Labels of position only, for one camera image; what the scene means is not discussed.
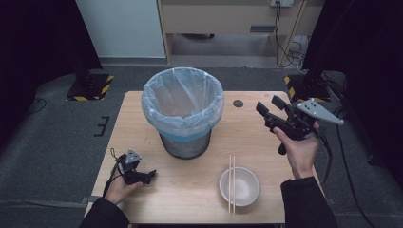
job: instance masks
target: gray trash bin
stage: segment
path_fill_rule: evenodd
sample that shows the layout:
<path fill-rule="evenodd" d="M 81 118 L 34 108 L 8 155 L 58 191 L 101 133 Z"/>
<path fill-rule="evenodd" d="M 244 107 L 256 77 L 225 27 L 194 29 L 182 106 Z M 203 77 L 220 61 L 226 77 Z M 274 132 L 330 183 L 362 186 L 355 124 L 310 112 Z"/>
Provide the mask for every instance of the gray trash bin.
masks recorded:
<path fill-rule="evenodd" d="M 144 85 L 143 113 L 166 151 L 179 159 L 197 158 L 207 149 L 223 106 L 220 82 L 199 69 L 171 68 Z"/>

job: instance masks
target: black sleeve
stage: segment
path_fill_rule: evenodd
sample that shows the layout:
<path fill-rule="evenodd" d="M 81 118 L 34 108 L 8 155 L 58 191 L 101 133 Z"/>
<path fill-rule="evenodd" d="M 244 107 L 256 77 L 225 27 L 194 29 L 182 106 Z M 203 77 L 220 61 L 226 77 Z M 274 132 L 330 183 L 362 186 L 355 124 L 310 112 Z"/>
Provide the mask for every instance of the black sleeve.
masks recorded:
<path fill-rule="evenodd" d="M 127 228 L 129 220 L 115 204 L 99 198 L 82 221 L 80 228 L 103 227 L 103 228 Z"/>
<path fill-rule="evenodd" d="M 287 228 L 334 228 L 336 218 L 315 178 L 288 180 L 281 185 Z"/>

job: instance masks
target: chopsticks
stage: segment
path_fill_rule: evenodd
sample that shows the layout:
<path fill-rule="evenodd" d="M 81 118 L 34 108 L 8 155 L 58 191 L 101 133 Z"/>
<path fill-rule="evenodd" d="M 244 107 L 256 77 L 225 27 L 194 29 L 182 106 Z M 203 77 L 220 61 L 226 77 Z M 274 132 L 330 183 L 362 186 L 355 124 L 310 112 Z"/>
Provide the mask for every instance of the chopsticks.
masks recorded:
<path fill-rule="evenodd" d="M 232 203 L 232 214 L 235 214 L 235 155 L 229 156 L 229 168 L 228 168 L 228 213 L 231 214 L 231 203 Z"/>

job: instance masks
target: wooden table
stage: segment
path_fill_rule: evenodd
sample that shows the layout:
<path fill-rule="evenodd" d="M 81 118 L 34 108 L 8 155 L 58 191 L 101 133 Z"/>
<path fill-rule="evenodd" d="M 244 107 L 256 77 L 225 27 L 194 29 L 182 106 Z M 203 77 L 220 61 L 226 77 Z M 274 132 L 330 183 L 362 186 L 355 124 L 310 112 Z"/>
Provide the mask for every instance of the wooden table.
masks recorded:
<path fill-rule="evenodd" d="M 92 195 L 102 195 L 115 163 L 110 148 L 115 149 L 116 156 L 132 148 L 143 157 L 139 172 L 158 172 L 150 185 L 144 185 L 120 205 L 132 223 L 284 223 L 280 185 L 293 177 L 291 168 L 287 157 L 277 152 L 279 140 L 264 126 L 255 108 L 261 101 L 272 113 L 285 118 L 271 100 L 273 95 L 284 101 L 289 101 L 288 97 L 284 92 L 224 94 L 222 118 L 213 128 L 208 149 L 200 157 L 185 161 L 163 148 L 158 132 L 142 112 L 142 92 L 127 92 Z M 234 107 L 235 100 L 243 101 L 243 107 Z M 228 203 L 219 189 L 229 155 L 236 155 L 237 166 L 251 170 L 260 183 L 258 200 L 238 207 L 236 215 L 228 213 Z"/>

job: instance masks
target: cable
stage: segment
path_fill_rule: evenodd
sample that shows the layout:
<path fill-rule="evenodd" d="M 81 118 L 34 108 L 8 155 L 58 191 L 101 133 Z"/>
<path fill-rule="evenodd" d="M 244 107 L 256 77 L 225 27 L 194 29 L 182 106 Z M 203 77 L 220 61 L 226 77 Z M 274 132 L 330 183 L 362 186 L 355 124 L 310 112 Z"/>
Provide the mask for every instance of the cable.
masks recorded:
<path fill-rule="evenodd" d="M 42 99 L 42 98 L 35 98 L 35 100 L 38 103 L 41 102 L 41 101 L 44 102 L 44 105 L 41 108 L 39 108 L 38 110 L 36 110 L 36 111 L 28 112 L 27 113 L 28 115 L 32 115 L 32 114 L 35 114 L 35 113 L 38 113 L 38 112 L 42 111 L 48 104 L 47 101 L 45 99 Z"/>
<path fill-rule="evenodd" d="M 300 59 L 301 59 L 301 56 L 303 55 L 303 54 L 302 54 L 302 44 L 299 43 L 299 42 L 296 42 L 296 41 L 293 41 L 293 44 L 299 45 L 299 51 L 294 51 L 294 50 L 291 50 L 291 48 L 290 48 L 290 49 L 288 50 L 288 53 L 291 53 L 291 55 L 290 55 L 290 54 L 287 54 L 287 56 L 293 58 L 293 61 L 291 62 L 292 65 L 298 66 L 298 65 L 299 65 L 299 61 L 300 61 Z"/>
<path fill-rule="evenodd" d="M 347 84 L 346 78 L 344 78 L 343 85 L 339 85 L 329 75 L 327 75 L 326 71 L 323 71 L 322 75 L 323 80 L 320 81 L 318 84 L 321 86 L 326 86 L 338 100 L 342 99 L 344 97 L 345 87 Z"/>
<path fill-rule="evenodd" d="M 335 109 L 335 111 L 333 111 L 333 114 L 334 115 L 339 115 L 339 113 L 341 112 L 341 111 L 343 111 L 344 110 L 344 107 L 343 106 L 339 106 L 339 107 L 337 107 L 336 109 Z"/>
<path fill-rule="evenodd" d="M 349 167 L 348 167 L 347 162 L 346 162 L 346 155 L 345 155 L 345 153 L 344 153 L 343 142 L 342 142 L 342 140 L 341 140 L 341 136 L 340 136 L 340 131 L 339 131 L 338 125 L 336 125 L 336 131 L 337 131 L 337 136 L 338 136 L 338 142 L 340 143 L 341 156 L 342 156 L 342 158 L 343 158 L 344 167 L 346 168 L 347 178 L 348 178 L 348 181 L 349 181 L 350 189 L 351 189 L 352 194 L 353 194 L 353 198 L 354 198 L 354 201 L 355 201 L 355 205 L 356 205 L 356 207 L 358 208 L 359 213 L 360 213 L 361 216 L 367 221 L 367 223 L 368 223 L 371 227 L 375 228 L 375 226 L 371 223 L 371 221 L 370 221 L 370 220 L 367 218 L 367 216 L 365 215 L 364 211 L 363 211 L 362 208 L 361 208 L 361 205 L 360 205 L 359 202 L 358 202 L 358 198 L 357 198 L 357 196 L 356 196 L 355 189 L 354 189 L 354 186 L 353 186 L 353 181 L 352 181 L 352 178 L 351 178 L 351 175 L 350 175 L 350 170 L 349 170 Z"/>
<path fill-rule="evenodd" d="M 306 49 L 301 52 L 301 54 L 299 55 L 299 59 L 298 59 L 297 70 L 298 70 L 299 72 L 301 72 L 302 74 L 307 74 L 307 73 L 308 73 L 308 71 L 307 71 L 306 69 L 302 69 L 302 67 L 303 67 L 303 62 L 305 61 L 306 51 L 308 50 L 308 46 L 309 46 L 309 36 L 307 36 L 307 38 L 306 38 Z"/>
<path fill-rule="evenodd" d="M 324 184 L 329 176 L 330 168 L 332 166 L 333 154 L 332 154 L 332 150 L 330 149 L 329 142 L 326 139 L 326 137 L 320 136 L 320 140 L 322 141 L 322 144 L 325 146 L 326 154 L 328 156 L 327 161 L 326 161 L 325 173 L 323 175 L 322 180 L 320 181 L 320 184 Z"/>
<path fill-rule="evenodd" d="M 116 163 L 113 166 L 112 170 L 110 171 L 110 177 L 109 180 L 106 182 L 105 188 L 104 188 L 104 193 L 102 194 L 102 197 L 104 198 L 106 195 L 107 190 L 109 189 L 110 184 L 115 181 L 117 178 L 122 177 L 122 173 L 120 171 L 120 168 L 118 167 L 118 158 L 116 157 L 115 154 L 115 149 L 114 148 L 110 148 L 110 154 L 112 155 L 112 157 L 115 159 Z M 115 171 L 116 169 L 118 169 L 119 175 L 116 177 L 113 177 L 115 175 Z"/>
<path fill-rule="evenodd" d="M 279 2 L 279 1 L 276 1 L 276 5 L 277 5 L 277 10 L 276 10 L 276 29 L 275 29 L 275 35 L 276 35 L 276 43 L 277 43 L 277 45 L 278 45 L 277 53 L 276 53 L 276 64 L 277 64 L 278 67 L 284 68 L 284 67 L 288 67 L 289 65 L 291 65 L 291 64 L 293 63 L 293 61 L 291 61 L 291 60 L 288 58 L 288 55 L 285 53 L 285 50 L 282 48 L 281 44 L 280 44 L 279 41 L 278 41 L 278 24 L 279 24 L 279 17 L 281 16 L 281 5 L 280 5 L 280 2 Z M 278 50 L 279 50 L 279 49 L 281 49 L 282 52 L 283 52 L 283 53 L 285 54 L 285 56 L 287 57 L 287 60 L 288 60 L 289 64 L 286 65 L 286 66 L 281 66 L 281 65 L 279 64 L 279 62 L 278 62 Z"/>

